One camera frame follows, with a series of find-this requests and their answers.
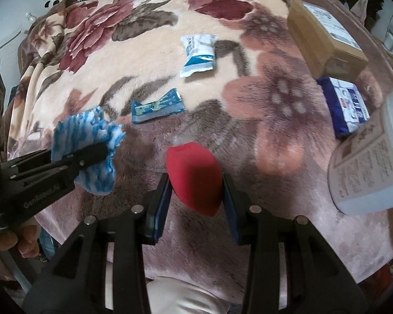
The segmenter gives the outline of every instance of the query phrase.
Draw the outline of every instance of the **plastic bottle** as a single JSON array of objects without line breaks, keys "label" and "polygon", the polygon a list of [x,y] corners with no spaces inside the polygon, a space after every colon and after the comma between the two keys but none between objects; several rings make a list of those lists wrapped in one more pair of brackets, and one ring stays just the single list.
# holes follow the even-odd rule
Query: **plastic bottle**
[{"label": "plastic bottle", "polygon": [[393,207],[393,91],[332,154],[329,190],[336,207],[361,215]]}]

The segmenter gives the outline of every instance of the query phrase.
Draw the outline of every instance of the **makeup sponge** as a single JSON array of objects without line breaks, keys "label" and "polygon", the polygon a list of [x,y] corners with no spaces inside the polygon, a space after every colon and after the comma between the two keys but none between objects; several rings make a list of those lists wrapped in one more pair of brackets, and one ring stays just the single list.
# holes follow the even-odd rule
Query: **makeup sponge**
[{"label": "makeup sponge", "polygon": [[210,151],[194,142],[170,147],[166,169],[183,204],[200,215],[215,215],[222,199],[222,173]]}]

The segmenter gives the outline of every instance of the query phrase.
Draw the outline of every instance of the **brown box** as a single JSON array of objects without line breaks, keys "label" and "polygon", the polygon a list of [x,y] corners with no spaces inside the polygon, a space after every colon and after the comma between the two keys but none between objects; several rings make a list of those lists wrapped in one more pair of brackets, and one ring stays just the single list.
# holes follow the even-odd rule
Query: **brown box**
[{"label": "brown box", "polygon": [[292,0],[288,29],[314,79],[354,82],[368,59],[346,29],[325,9]]}]

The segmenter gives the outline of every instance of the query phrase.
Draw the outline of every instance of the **product label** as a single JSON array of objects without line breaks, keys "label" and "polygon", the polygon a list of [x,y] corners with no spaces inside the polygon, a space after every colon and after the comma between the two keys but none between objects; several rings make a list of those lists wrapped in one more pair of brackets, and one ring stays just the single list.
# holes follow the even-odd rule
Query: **product label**
[{"label": "product label", "polygon": [[332,38],[340,42],[346,43],[357,49],[361,49],[354,38],[348,33],[348,31],[336,20],[336,18],[330,14],[327,10],[313,6],[311,4],[303,4],[311,14],[322,24],[323,27],[328,31]]},{"label": "product label", "polygon": [[384,132],[381,110],[335,151],[330,168],[337,178],[330,188],[334,201],[374,193],[393,185],[393,148]]},{"label": "product label", "polygon": [[217,38],[210,34],[189,35],[181,38],[185,50],[187,51],[188,59],[196,55],[210,55],[214,56],[214,47],[212,45],[212,38]]},{"label": "product label", "polygon": [[338,97],[349,132],[355,132],[370,116],[357,87],[348,81],[329,78]]}]

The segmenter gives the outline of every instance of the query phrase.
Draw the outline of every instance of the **microfiber cloth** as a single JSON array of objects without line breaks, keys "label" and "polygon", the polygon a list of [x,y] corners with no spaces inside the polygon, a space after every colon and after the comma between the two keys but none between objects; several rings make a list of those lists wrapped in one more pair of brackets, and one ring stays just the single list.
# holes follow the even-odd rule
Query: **microfiber cloth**
[{"label": "microfiber cloth", "polygon": [[59,122],[54,129],[51,161],[96,143],[106,143],[106,160],[81,170],[74,180],[95,195],[107,195],[115,186],[113,156],[125,137],[122,126],[103,118],[103,110],[96,106],[81,114],[71,115]]}]

